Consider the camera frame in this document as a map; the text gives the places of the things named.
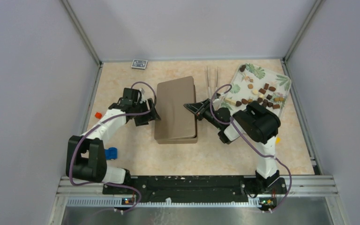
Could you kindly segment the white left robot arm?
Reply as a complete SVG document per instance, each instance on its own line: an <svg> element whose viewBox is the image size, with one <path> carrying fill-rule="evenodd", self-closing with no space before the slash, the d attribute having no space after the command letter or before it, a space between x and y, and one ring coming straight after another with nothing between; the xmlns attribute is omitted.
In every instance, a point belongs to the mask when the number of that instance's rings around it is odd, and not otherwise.
<svg viewBox="0 0 360 225"><path fill-rule="evenodd" d="M157 97L145 98L141 89L125 88L122 97L112 103L99 121L82 135L73 135L67 144L66 175L82 184L113 183L121 194L130 191L132 182L127 169L111 167L105 156L105 143L130 120L136 126L160 120Z"/></svg>

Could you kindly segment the metal tweezers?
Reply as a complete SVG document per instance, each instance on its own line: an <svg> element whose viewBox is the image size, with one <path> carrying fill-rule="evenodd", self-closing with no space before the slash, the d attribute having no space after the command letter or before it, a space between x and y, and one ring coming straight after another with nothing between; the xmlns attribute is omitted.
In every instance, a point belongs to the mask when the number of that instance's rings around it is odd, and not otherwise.
<svg viewBox="0 0 360 225"><path fill-rule="evenodd" d="M213 97L214 100L218 99L218 94L214 94L214 91L218 88L218 77L219 77L219 68L213 72L213 75L210 74L209 66L206 66L205 69L205 80L207 85L208 97Z"/></svg>

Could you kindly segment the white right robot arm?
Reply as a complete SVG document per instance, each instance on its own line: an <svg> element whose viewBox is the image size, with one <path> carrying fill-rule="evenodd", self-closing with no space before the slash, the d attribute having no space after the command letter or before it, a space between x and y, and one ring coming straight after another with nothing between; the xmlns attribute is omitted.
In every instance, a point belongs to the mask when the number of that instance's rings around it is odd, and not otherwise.
<svg viewBox="0 0 360 225"><path fill-rule="evenodd" d="M256 187L262 193L269 193L279 179L279 170L274 158L275 142L278 128L281 125L279 117L252 101L246 108L233 114L228 108L221 107L214 110L210 100L185 104L197 120L206 119L219 130L218 137L224 144L230 144L243 134L252 139L256 146L255 152L260 156L256 168Z"/></svg>

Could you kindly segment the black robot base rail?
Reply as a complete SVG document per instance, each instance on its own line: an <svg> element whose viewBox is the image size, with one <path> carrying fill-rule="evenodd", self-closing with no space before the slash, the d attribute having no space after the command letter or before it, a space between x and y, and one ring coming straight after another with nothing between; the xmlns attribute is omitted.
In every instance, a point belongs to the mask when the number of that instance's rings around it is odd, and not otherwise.
<svg viewBox="0 0 360 225"><path fill-rule="evenodd" d="M133 176L123 187L105 185L104 195L142 195L142 203L160 203L170 198L173 203L247 202L263 195L276 197L287 192L284 178L272 182L244 175L225 176Z"/></svg>

